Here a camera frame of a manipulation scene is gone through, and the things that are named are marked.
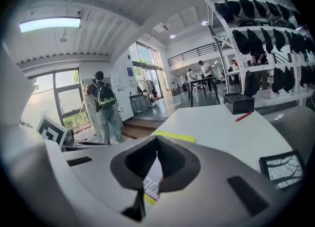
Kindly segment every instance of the wooden floor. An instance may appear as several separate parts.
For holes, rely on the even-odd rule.
[[[162,123],[163,123],[162,121],[131,119],[129,121],[124,122],[124,127],[122,128],[122,135],[132,139],[149,136],[160,125],[162,125]]]

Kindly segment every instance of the ceiling light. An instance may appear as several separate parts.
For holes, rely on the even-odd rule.
[[[21,32],[29,32],[42,28],[71,27],[78,28],[81,18],[76,17],[53,17],[31,20],[20,24]]]

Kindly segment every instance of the white shelving unit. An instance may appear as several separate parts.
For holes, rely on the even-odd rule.
[[[257,0],[257,1],[258,2],[266,2],[265,0]],[[301,66],[308,66],[308,65],[315,65],[314,55],[308,54],[309,55],[309,62],[305,62],[304,55],[293,53],[293,54],[291,54],[292,62],[288,61],[288,62],[283,62],[283,63],[275,63],[274,60],[268,60],[268,63],[269,63],[268,65],[259,65],[259,66],[248,67],[247,61],[250,58],[250,55],[243,55],[239,51],[239,48],[238,48],[236,41],[234,39],[234,36],[232,34],[232,32],[234,30],[238,30],[240,32],[246,32],[247,29],[249,29],[251,31],[261,31],[261,28],[263,28],[264,30],[266,30],[268,32],[272,32],[273,29],[276,29],[280,32],[288,31],[290,33],[292,33],[292,32],[293,33],[299,33],[298,31],[292,30],[292,29],[287,29],[287,28],[272,27],[272,26],[253,26],[253,27],[236,28],[235,23],[229,25],[224,20],[224,18],[216,11],[214,3],[225,3],[225,1],[221,0],[221,1],[217,1],[217,2],[212,2],[210,0],[205,0],[205,2],[207,3],[208,7],[210,7],[212,10],[211,23],[213,23],[213,17],[214,17],[214,13],[215,13],[217,18],[220,20],[222,26],[224,27],[224,29],[226,31],[226,35],[227,35],[226,40],[228,41],[229,46],[231,46],[231,48],[234,50],[235,57],[236,57],[236,60],[238,63],[238,67],[239,67],[238,70],[233,71],[233,72],[228,72],[225,75],[227,77],[227,76],[231,76],[231,75],[240,74],[243,92],[245,89],[245,77],[246,77],[247,71],[255,72],[255,71],[261,71],[261,70],[273,70],[275,67],[276,68],[285,68],[286,66],[288,68],[293,68],[294,77],[295,77],[294,88],[289,93],[285,92],[284,90],[280,90],[279,94],[273,93],[271,89],[258,91],[254,97],[255,98],[255,108],[265,107],[265,106],[270,106],[270,105],[276,105],[276,104],[281,104],[281,103],[296,101],[296,100],[298,100],[299,104],[301,105],[303,103],[303,99],[305,99],[307,97],[311,97],[314,94],[315,89],[311,89],[308,87],[303,88],[300,86],[300,78],[301,78],[300,67]],[[284,5],[284,6],[288,9],[296,11],[296,9],[293,9],[287,5]]]

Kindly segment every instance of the floor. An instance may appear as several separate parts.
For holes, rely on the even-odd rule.
[[[221,86],[218,85],[218,94],[220,103],[223,102],[223,95]],[[208,105],[217,105],[217,99],[215,94],[206,94],[204,96],[203,91],[198,91],[196,94],[193,94],[193,106],[208,106]],[[188,93],[180,93],[177,96],[173,97],[164,97],[158,101],[158,105],[149,108],[148,110],[137,114],[135,118],[143,117],[155,117],[155,118],[168,118],[170,117],[178,108],[190,107],[190,101],[188,100]]]

